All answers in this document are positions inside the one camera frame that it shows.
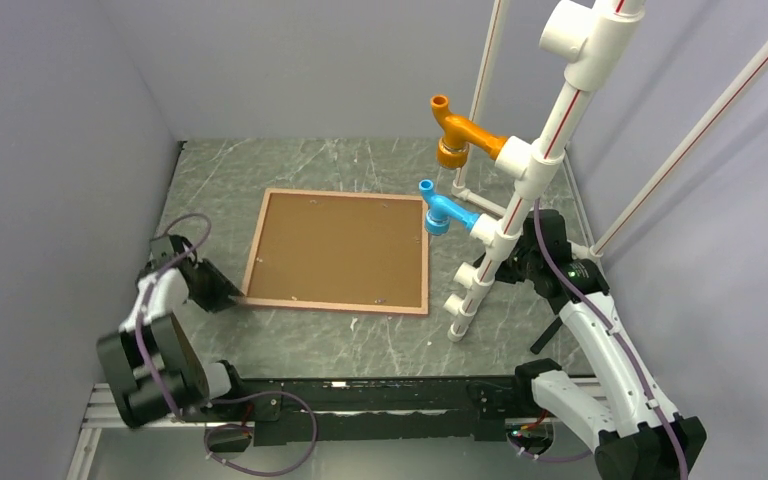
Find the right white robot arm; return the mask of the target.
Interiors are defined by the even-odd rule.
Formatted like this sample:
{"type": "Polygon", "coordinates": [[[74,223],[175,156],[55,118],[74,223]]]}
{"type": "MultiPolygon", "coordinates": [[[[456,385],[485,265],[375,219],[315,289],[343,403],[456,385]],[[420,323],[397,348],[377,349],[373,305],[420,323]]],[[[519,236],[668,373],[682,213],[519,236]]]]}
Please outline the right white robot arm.
{"type": "Polygon", "coordinates": [[[503,268],[505,282],[529,281],[549,303],[606,398],[600,402],[586,393],[557,362],[538,359],[514,370],[515,409],[555,415],[587,445],[603,479],[687,478],[706,430],[698,418],[679,411],[645,367],[598,265],[574,257],[563,216],[552,209],[529,213],[503,268]]]}

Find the pink picture frame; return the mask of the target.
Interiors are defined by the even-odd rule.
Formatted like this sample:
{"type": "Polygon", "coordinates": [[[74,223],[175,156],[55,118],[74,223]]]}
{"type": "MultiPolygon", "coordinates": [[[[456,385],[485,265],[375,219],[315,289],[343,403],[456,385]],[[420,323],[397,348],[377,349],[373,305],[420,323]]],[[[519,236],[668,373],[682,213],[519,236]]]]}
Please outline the pink picture frame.
{"type": "Polygon", "coordinates": [[[426,210],[418,195],[267,189],[241,304],[428,314],[426,210]]]}

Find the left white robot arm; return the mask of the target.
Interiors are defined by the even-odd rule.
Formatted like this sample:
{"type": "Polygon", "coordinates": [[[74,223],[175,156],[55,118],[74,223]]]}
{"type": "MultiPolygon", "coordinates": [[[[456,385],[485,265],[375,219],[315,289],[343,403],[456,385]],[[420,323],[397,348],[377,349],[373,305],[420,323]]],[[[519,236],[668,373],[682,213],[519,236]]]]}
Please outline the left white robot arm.
{"type": "Polygon", "coordinates": [[[159,236],[150,251],[128,316],[96,343],[121,420],[136,429],[203,407],[224,420],[239,417],[248,394],[236,368],[200,361],[175,310],[193,302],[207,313],[223,312],[236,306],[240,290],[184,236],[159,236]]]}

